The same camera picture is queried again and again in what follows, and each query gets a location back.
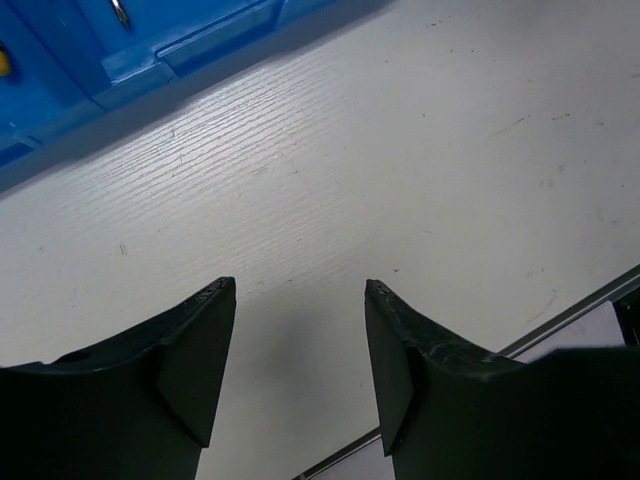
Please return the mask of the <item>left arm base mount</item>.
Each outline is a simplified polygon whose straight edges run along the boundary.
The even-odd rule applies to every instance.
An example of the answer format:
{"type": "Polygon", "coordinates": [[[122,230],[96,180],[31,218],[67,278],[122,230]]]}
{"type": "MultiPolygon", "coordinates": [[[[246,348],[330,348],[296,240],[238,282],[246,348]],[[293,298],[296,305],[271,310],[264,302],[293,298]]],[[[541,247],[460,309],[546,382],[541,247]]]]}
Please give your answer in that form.
{"type": "Polygon", "coordinates": [[[616,301],[613,306],[625,344],[638,346],[640,344],[639,293],[629,293],[616,301]]]}

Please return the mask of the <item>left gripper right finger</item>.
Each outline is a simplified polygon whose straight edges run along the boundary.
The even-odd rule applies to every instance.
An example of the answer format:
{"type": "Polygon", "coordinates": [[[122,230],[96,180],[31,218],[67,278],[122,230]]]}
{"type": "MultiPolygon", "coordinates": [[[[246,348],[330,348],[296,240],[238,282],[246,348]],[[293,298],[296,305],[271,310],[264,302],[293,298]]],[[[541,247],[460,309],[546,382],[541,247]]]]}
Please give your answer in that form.
{"type": "Polygon", "coordinates": [[[399,479],[635,479],[639,351],[522,363],[415,311],[383,282],[365,323],[386,456],[399,479]]]}

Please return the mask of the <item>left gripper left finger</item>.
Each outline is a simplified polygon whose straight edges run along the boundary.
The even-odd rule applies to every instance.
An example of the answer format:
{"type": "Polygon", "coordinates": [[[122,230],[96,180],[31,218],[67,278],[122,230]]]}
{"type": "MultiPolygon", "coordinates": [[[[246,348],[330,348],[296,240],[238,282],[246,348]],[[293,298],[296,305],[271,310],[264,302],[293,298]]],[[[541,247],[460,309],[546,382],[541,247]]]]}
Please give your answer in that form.
{"type": "Polygon", "coordinates": [[[192,479],[210,444],[236,284],[51,363],[1,372],[5,479],[192,479]]]}

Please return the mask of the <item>yellow black pliers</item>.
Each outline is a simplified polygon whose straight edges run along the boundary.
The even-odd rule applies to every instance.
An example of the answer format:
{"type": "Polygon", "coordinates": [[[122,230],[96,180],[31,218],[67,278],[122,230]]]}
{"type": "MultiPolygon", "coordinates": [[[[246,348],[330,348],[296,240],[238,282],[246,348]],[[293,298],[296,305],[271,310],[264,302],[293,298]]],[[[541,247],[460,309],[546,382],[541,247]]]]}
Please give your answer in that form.
{"type": "Polygon", "coordinates": [[[0,76],[9,76],[12,72],[11,60],[3,43],[0,43],[0,76]]]}

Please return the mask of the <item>green stubby screwdriver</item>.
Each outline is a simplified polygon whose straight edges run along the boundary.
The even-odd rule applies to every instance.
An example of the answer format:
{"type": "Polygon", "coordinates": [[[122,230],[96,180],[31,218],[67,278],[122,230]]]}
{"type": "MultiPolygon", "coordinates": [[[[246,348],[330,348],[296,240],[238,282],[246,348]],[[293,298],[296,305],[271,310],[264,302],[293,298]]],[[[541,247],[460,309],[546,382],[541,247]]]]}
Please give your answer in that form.
{"type": "Polygon", "coordinates": [[[118,18],[119,22],[126,28],[128,29],[130,27],[130,20],[129,20],[129,16],[127,15],[127,12],[124,8],[124,5],[122,3],[121,0],[111,0],[110,1],[111,6],[114,10],[114,13],[116,15],[116,17],[118,18]]]}

